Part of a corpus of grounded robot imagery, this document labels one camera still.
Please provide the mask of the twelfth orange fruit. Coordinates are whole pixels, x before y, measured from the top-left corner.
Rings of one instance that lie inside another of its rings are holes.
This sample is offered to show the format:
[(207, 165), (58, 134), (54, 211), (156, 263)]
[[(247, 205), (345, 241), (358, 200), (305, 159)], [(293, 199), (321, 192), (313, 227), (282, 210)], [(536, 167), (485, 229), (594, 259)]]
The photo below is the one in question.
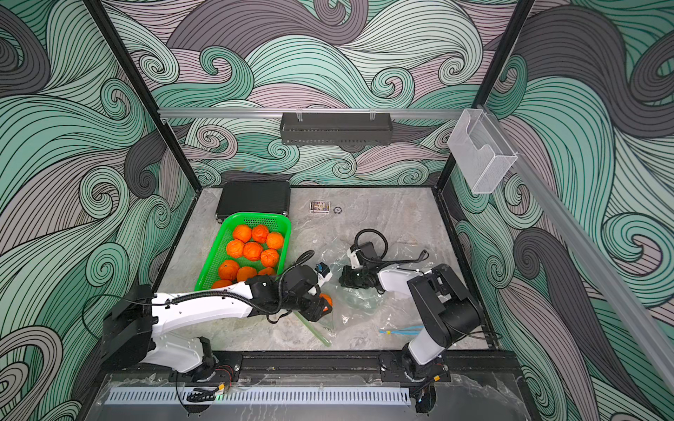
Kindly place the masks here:
[(333, 307), (333, 299), (328, 294), (321, 294), (321, 298), (325, 299), (330, 307)]

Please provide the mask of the green-zip bag of oranges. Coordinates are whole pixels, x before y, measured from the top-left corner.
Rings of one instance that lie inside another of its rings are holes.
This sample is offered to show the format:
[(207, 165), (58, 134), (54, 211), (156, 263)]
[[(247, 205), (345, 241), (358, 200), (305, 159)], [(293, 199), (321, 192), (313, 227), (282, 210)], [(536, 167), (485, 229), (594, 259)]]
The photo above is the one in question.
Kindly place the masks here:
[(300, 315), (300, 310), (295, 310), (293, 315), (324, 347), (333, 350), (355, 349), (359, 310), (343, 296), (336, 293), (328, 295), (333, 299), (333, 312), (320, 321), (309, 322)]

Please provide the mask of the orange fruit taken out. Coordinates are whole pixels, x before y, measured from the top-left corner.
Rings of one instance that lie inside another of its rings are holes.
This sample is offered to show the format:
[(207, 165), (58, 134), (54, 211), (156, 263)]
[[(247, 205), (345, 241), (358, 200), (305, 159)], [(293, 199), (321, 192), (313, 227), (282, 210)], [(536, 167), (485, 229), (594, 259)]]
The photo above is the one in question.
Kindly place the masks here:
[(233, 230), (233, 239), (248, 243), (252, 239), (252, 228), (245, 224), (236, 226)]

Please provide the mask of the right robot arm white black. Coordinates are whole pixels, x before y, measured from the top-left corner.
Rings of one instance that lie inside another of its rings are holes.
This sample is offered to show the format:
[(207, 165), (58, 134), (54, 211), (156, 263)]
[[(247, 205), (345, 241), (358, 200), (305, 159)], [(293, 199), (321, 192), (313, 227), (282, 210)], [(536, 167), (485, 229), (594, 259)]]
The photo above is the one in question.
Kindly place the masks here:
[(375, 289), (411, 298), (421, 318), (417, 336), (402, 351), (400, 364), (413, 381), (434, 376), (440, 357), (452, 345), (484, 323), (484, 310), (469, 289), (447, 264), (426, 271), (411, 268), (430, 257), (423, 249), (412, 259), (388, 259), (387, 238), (374, 228), (365, 228), (354, 237), (339, 284), (349, 289)]

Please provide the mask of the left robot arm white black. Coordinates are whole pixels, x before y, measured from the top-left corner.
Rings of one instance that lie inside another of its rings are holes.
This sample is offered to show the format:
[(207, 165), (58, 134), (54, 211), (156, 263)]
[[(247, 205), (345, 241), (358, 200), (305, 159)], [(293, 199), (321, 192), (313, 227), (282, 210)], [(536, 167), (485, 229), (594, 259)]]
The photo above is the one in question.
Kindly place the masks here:
[(101, 367), (117, 371), (139, 364), (170, 368), (194, 381), (213, 376), (218, 363), (210, 340), (185, 338), (178, 330), (220, 319), (264, 316), (277, 322), (298, 312), (317, 322), (333, 310), (322, 286), (332, 270), (321, 262), (310, 267), (309, 250), (279, 275), (256, 275), (226, 287), (190, 293), (154, 293), (147, 286), (118, 296), (104, 316), (98, 335)]

